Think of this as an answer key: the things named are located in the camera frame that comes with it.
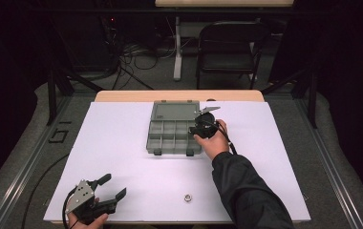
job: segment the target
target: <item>white paper sheet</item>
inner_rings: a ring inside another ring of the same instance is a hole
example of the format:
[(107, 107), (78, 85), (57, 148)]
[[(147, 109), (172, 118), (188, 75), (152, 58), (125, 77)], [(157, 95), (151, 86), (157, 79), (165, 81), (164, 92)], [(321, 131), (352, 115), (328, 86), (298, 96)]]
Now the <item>white paper sheet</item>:
[[(268, 186), (281, 198), (295, 221), (310, 214), (292, 171), (271, 110), (265, 102), (201, 102), (220, 106), (212, 112), (227, 123), (238, 154), (253, 163)], [(97, 187), (100, 200), (122, 188), (127, 196), (112, 222), (228, 222), (212, 181), (211, 161), (204, 152), (187, 157), (153, 156), (146, 151), (152, 102), (92, 103), (68, 158), (44, 220), (60, 221), (63, 201), (81, 179), (111, 173)], [(190, 202), (184, 201), (191, 195)]]

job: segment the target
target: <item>hand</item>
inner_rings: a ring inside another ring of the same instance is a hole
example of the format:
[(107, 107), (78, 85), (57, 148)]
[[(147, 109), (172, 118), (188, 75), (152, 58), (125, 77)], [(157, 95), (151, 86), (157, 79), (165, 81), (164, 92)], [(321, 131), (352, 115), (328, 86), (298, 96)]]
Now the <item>hand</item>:
[(69, 228), (72, 229), (98, 229), (100, 228), (104, 222), (107, 220), (108, 214), (104, 213), (97, 219), (95, 219), (90, 225), (86, 225), (79, 221), (74, 213), (68, 214), (69, 219)]
[[(220, 123), (220, 128), (226, 132), (226, 123), (221, 119), (217, 121)], [(228, 141), (220, 131), (217, 131), (211, 138), (201, 138), (198, 135), (194, 135), (194, 139), (204, 148), (205, 153), (211, 160), (217, 154), (229, 151)]]

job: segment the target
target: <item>black sleeve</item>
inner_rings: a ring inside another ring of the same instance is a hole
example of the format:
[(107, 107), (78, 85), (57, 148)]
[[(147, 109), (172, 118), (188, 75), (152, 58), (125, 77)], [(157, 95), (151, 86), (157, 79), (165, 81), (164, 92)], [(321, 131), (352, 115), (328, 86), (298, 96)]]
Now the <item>black sleeve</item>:
[(238, 228), (294, 228), (283, 202), (247, 158), (223, 152), (212, 166), (221, 201)]

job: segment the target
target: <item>cable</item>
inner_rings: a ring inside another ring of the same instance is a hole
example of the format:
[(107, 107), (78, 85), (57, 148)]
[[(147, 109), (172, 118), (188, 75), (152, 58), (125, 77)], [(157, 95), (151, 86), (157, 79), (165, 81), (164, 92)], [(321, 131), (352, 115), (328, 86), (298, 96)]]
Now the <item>cable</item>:
[(55, 166), (59, 161), (61, 161), (62, 159), (64, 159), (65, 157), (67, 157), (69, 154), (66, 154), (65, 156), (61, 157), (60, 159), (58, 159), (56, 162), (54, 162), (52, 165), (50, 165), (50, 167), (48, 167), (48, 169), (44, 172), (44, 174), (42, 174), (42, 176), (39, 178), (39, 180), (36, 182), (35, 187), (33, 187), (32, 192), (30, 194), (30, 198), (29, 201), (27, 202), (27, 206), (26, 206), (26, 210), (24, 211), (24, 216), (23, 216), (23, 220), (21, 223), (21, 228), (24, 229), (25, 224), (26, 224), (26, 219), (27, 219), (27, 213), (29, 211), (30, 208), (30, 203), (32, 201), (32, 197), (33, 194), (35, 193), (36, 188), (38, 187), (39, 183), (41, 182), (41, 180), (44, 178), (44, 176), (53, 168), (53, 166)]
[(126, 73), (128, 73), (129, 75), (131, 75), (131, 77), (133, 77), (135, 80), (137, 80), (137, 82), (139, 82), (140, 84), (142, 84), (143, 86), (145, 86), (146, 88), (150, 89), (150, 90), (154, 90), (151, 86), (145, 84), (142, 80), (140, 80), (138, 77), (136, 77), (133, 73), (128, 72), (126, 69), (122, 68)]
[(188, 44), (188, 42), (194, 40), (195, 38), (191, 37), (189, 38), (184, 44), (181, 45), (181, 48), (183, 48), (184, 46), (186, 46)]
[(72, 225), (71, 226), (71, 228), (69, 228), (69, 229), (72, 229), (72, 228), (74, 228), (74, 226), (77, 224), (79, 222), (79, 219), (74, 223), (74, 225)]
[(68, 204), (69, 198), (75, 193), (76, 187), (69, 192), (69, 194), (65, 198), (65, 202), (63, 202), (63, 208), (62, 208), (62, 222), (63, 226), (66, 229), (69, 229), (68, 222), (66, 221), (66, 205)]
[[(129, 67), (130, 69), (131, 69), (131, 71), (132, 71), (132, 73), (134, 73), (134, 69), (133, 68), (131, 68), (131, 66), (125, 66), (125, 68), (127, 68), (127, 67)], [(119, 90), (121, 90), (121, 89), (123, 89), (128, 83), (129, 83), (129, 81), (131, 80), (131, 75), (128, 77), (128, 79), (127, 79), (127, 81), (121, 86), (121, 87), (119, 87), (118, 89)]]
[(173, 29), (172, 29), (172, 26), (170, 26), (170, 22), (169, 22), (169, 19), (167, 19), (167, 17), (166, 17), (166, 22), (167, 22), (167, 25), (169, 26), (169, 29), (170, 29), (170, 31), (172, 32), (172, 37), (173, 37), (173, 39), (175, 40), (175, 46), (174, 46), (174, 48), (173, 48), (173, 51), (172, 52), (170, 52), (170, 54), (168, 54), (168, 55), (166, 55), (166, 56), (163, 56), (163, 57), (161, 57), (161, 58), (168, 58), (168, 57), (170, 57), (170, 56), (172, 56), (173, 55), (173, 53), (175, 52), (175, 50), (176, 50), (176, 39), (175, 39), (175, 33), (173, 32)]
[(171, 43), (169, 42), (169, 45), (167, 46), (167, 50), (166, 50), (166, 52), (164, 52), (161, 56), (160, 56), (160, 58), (164, 58), (168, 53), (169, 53), (169, 51), (170, 51), (170, 46), (171, 46)]
[(111, 87), (111, 90), (113, 90), (116, 87), (116, 84), (118, 82), (118, 79), (121, 76), (120, 75), (121, 74), (121, 68), (120, 67), (117, 67), (117, 68), (118, 68), (118, 70), (117, 70), (117, 77), (116, 77), (116, 80), (114, 81), (113, 87)]
[(221, 132), (221, 134), (223, 134), (223, 136), (225, 137), (226, 141), (228, 142), (228, 145), (229, 147), (231, 148), (232, 150), (232, 154), (233, 155), (237, 155), (238, 153), (236, 152), (236, 149), (235, 149), (235, 146), (234, 144), (232, 143), (232, 141), (229, 139), (229, 136), (228, 134), (226, 133), (224, 127), (222, 125), (215, 125), (214, 123), (211, 123), (211, 122), (208, 122), (208, 121), (205, 121), (205, 120), (201, 120), (201, 122), (205, 123), (205, 124), (208, 124), (208, 125), (211, 125), (212, 127), (215, 127), (217, 128), (217, 130), (219, 132)]
[(131, 62), (132, 62), (132, 56), (126, 56), (126, 55), (123, 55), (122, 58), (120, 58), (119, 60), (124, 63), (125, 65), (130, 65)]
[(134, 66), (137, 68), (137, 69), (139, 69), (139, 70), (151, 70), (151, 69), (153, 69), (153, 68), (155, 68), (155, 66), (158, 64), (158, 61), (159, 61), (159, 58), (158, 58), (158, 56), (154, 53), (154, 55), (155, 55), (155, 63), (154, 63), (154, 65), (152, 65), (151, 67), (148, 67), (148, 68), (141, 68), (141, 67), (139, 67), (138, 65), (137, 65), (137, 57), (135, 56), (135, 58), (134, 58)]

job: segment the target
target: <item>black chair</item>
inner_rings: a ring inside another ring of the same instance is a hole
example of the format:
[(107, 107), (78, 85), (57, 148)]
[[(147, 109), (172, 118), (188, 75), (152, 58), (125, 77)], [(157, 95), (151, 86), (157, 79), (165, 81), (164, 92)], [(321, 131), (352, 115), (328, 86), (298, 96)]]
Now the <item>black chair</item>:
[(262, 47), (269, 36), (268, 27), (258, 22), (224, 21), (203, 28), (197, 57), (197, 89), (201, 72), (247, 74), (249, 88), (253, 89)]

